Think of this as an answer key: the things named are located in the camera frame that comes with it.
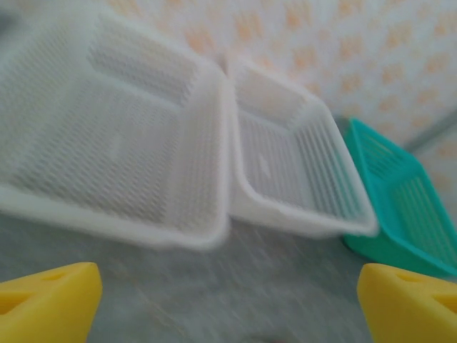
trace teal plastic basket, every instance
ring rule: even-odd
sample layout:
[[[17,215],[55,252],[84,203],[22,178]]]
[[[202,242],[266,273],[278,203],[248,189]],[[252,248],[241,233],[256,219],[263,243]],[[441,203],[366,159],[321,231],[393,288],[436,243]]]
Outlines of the teal plastic basket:
[[[381,226],[374,238],[346,235],[376,262],[431,276],[457,275],[457,233],[421,163],[357,119],[344,135]]]

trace plastic basket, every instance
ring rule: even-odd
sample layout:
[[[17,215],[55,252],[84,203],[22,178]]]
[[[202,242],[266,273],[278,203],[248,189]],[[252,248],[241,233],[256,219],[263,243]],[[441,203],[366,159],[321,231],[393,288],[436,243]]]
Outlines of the plastic basket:
[[[250,61],[227,61],[235,89],[231,214],[309,237],[373,236],[376,217],[326,105]]]
[[[149,246],[227,234],[220,68],[95,4],[0,55],[0,210]]]
[[[457,275],[457,233],[417,159],[356,119],[345,140],[381,225],[377,237],[345,243],[383,264]]]

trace patterned wall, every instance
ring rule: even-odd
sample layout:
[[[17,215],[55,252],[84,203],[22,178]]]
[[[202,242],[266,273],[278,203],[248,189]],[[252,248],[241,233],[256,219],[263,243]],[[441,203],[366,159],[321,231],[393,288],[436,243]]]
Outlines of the patterned wall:
[[[457,107],[457,0],[94,1],[200,54],[248,54],[399,144]],[[454,134],[421,155],[455,222],[456,151]]]

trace gray countertop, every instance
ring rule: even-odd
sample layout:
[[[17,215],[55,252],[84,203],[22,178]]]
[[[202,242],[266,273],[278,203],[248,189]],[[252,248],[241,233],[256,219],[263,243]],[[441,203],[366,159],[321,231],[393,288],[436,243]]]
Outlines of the gray countertop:
[[[0,281],[96,262],[89,343],[371,342],[356,295],[366,261],[339,239],[232,224],[212,252],[160,252],[0,215]]]

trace basket bottom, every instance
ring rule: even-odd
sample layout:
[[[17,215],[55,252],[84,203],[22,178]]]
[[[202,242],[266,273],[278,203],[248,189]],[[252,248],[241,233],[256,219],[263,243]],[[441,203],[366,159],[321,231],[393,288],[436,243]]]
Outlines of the basket bottom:
[[[246,176],[259,194],[303,209],[314,209],[303,159],[286,129],[241,111]]]
[[[179,109],[80,78],[24,142],[7,183],[25,192],[161,223]]]

